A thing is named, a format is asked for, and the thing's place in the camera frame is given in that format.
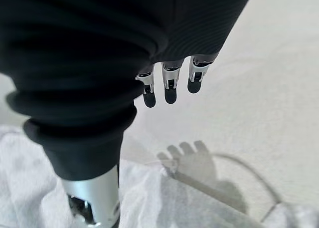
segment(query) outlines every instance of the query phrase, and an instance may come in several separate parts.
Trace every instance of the white floor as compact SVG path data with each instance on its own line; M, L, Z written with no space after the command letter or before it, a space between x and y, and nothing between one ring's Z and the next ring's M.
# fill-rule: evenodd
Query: white floor
M123 158L173 154L179 180L257 220L274 198L251 170L282 200L319 207L318 17L318 0L250 0L196 95L187 91L185 60L174 105L164 102L157 64L157 105L136 100ZM12 88L3 77L0 84L3 97ZM0 109L1 123L21 123Z

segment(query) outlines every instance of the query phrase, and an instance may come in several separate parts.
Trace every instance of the white towel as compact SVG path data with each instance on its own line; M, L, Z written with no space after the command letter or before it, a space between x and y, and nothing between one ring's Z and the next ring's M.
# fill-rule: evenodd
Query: white towel
M155 167L121 160L120 174L120 228L264 227ZM269 216L267 227L274 228L276 221L283 221L282 213L280 210L277 218ZM0 126L2 227L77 227L61 181L41 146L28 140L19 128L5 126Z

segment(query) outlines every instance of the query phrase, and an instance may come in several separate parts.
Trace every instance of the silver metal part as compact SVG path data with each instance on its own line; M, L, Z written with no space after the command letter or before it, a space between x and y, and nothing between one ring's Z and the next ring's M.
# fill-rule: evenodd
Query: silver metal part
M151 89L151 93L154 93L154 65L152 65L151 69L145 71L146 73L140 73L136 76L136 80L141 81L144 84L143 94L146 94L145 86L149 85Z
M189 80L195 81L195 74L201 73L199 82L204 78L204 75L208 71L209 66L215 61L218 53L213 55L194 55L190 58L189 63Z
M112 228L120 216L117 166L84 181L62 179L76 220L87 228Z
M182 66L183 60L179 61L172 61L172 62L162 62L162 74L163 74L163 83L165 89L170 89L169 87L169 81L173 80L174 85L173 88L177 87L177 82L179 78L179 71Z

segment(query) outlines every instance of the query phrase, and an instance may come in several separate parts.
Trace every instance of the robotic hand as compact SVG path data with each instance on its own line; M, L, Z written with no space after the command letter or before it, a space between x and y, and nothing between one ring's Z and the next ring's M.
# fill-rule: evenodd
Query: robotic hand
M190 93L197 93L200 90L201 82L209 66L215 61L218 53L211 55L194 55L189 63L189 79L188 90ZM178 61L161 62L163 82L165 88L165 100L169 104L173 104L177 99L177 82L179 78L179 70L184 59ZM136 76L136 80L143 82L143 97L145 105L152 108L156 104L154 93L154 65L146 67L140 74Z
M200 90L248 0L0 0L0 72L16 91L9 106L30 116L80 227L117 228L120 149L134 99L176 101L179 70Z

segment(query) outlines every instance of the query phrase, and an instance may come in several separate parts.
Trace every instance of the black fabric sleeve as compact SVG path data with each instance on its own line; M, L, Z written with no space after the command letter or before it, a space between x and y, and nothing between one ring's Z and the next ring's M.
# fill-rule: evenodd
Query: black fabric sleeve
M164 60L214 53L247 0L0 0L0 72L9 106L67 180L119 162L135 76Z

